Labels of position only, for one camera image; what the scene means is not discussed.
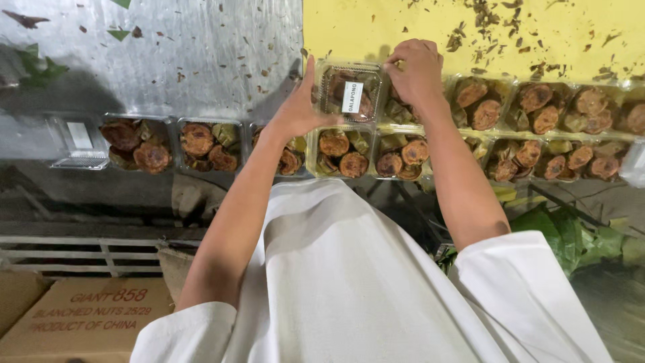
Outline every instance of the metal sheet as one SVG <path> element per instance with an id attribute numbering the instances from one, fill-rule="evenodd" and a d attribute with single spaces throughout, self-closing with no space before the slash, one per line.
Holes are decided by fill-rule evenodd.
<path id="1" fill-rule="evenodd" d="M 44 90 L 5 94 L 0 107 L 10 114 L 79 110 L 269 119 L 292 88 L 290 71 L 301 71 L 301 0 L 132 1 L 129 9 L 109 0 L 4 0 L 0 8 L 50 20 L 32 30 L 0 14 L 0 44 L 23 49 L 38 43 L 40 57 L 70 67 Z M 107 32 L 136 26 L 143 37 L 130 34 L 119 42 Z M 3 62 L 0 72 L 7 72 L 6 63 L 15 60 L 0 56 Z M 0 117 L 2 125 L 11 122 L 6 114 Z M 24 132 L 14 127 L 0 138 L 13 138 L 18 129 Z M 27 140 L 21 147 L 37 144 Z"/>

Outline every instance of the brown pastry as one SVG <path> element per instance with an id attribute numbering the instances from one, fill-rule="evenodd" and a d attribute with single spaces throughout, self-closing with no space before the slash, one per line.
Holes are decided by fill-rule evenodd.
<path id="1" fill-rule="evenodd" d="M 521 92 L 520 106 L 528 114 L 541 109 L 553 97 L 549 85 L 530 85 Z"/>
<path id="2" fill-rule="evenodd" d="M 353 151 L 345 154 L 338 169 L 341 174 L 350 178 L 360 178 L 367 171 L 370 162 L 360 152 Z"/>
<path id="3" fill-rule="evenodd" d="M 501 105 L 494 99 L 483 101 L 475 111 L 473 116 L 473 130 L 484 131 L 495 126 L 499 118 L 499 109 Z"/>

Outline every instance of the label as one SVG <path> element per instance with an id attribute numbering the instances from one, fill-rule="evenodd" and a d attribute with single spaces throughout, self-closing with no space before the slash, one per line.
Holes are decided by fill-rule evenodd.
<path id="1" fill-rule="evenodd" d="M 343 113 L 357 114 L 359 113 L 359 106 L 361 106 L 362 83 L 360 82 L 345 82 L 345 92 L 342 94 L 342 109 Z"/>
<path id="2" fill-rule="evenodd" d="M 68 122 L 67 127 L 70 129 L 74 146 L 77 149 L 91 149 L 92 141 L 90 135 L 87 133 L 85 124 L 82 122 Z"/>

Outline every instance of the plastic container lid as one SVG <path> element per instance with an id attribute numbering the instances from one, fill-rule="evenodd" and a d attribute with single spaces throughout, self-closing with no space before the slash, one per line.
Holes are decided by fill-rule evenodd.
<path id="1" fill-rule="evenodd" d="M 645 188 L 645 140 L 632 144 L 620 166 L 619 175 L 632 187 Z"/>

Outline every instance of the finger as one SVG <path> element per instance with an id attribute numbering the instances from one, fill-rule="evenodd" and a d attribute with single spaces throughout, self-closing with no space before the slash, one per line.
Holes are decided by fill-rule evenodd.
<path id="1" fill-rule="evenodd" d="M 410 48 L 408 47 L 396 47 L 394 48 L 394 53 L 388 57 L 388 59 L 385 59 L 385 63 L 394 63 L 397 61 L 405 61 L 407 60 L 408 56 L 410 55 Z"/>
<path id="2" fill-rule="evenodd" d="M 334 126 L 345 123 L 342 115 L 318 115 L 317 119 L 318 126 Z"/>
<path id="3" fill-rule="evenodd" d="M 403 71 L 395 64 L 385 63 L 383 67 L 385 68 L 385 71 L 390 75 L 393 83 L 398 82 L 399 79 L 403 76 Z"/>
<path id="4" fill-rule="evenodd" d="M 437 44 L 430 40 L 422 40 L 423 45 L 433 53 L 439 53 L 437 50 Z"/>
<path id="5" fill-rule="evenodd" d="M 417 38 L 412 38 L 412 39 L 408 39 L 400 42 L 399 45 L 397 45 L 397 48 L 403 47 L 403 48 L 421 49 L 423 46 L 424 45 L 420 40 L 418 40 Z"/>
<path id="6" fill-rule="evenodd" d="M 291 93 L 294 94 L 298 91 L 300 88 L 300 85 L 302 85 L 303 81 L 301 79 L 298 79 L 295 84 L 293 85 L 293 89 L 291 90 Z"/>
<path id="7" fill-rule="evenodd" d="M 304 89 L 306 89 L 307 92 L 311 92 L 313 87 L 315 64 L 316 64 L 316 61 L 314 60 L 313 55 L 310 54 L 309 58 L 307 59 L 307 71 L 304 73 L 304 80 L 303 80 Z"/>

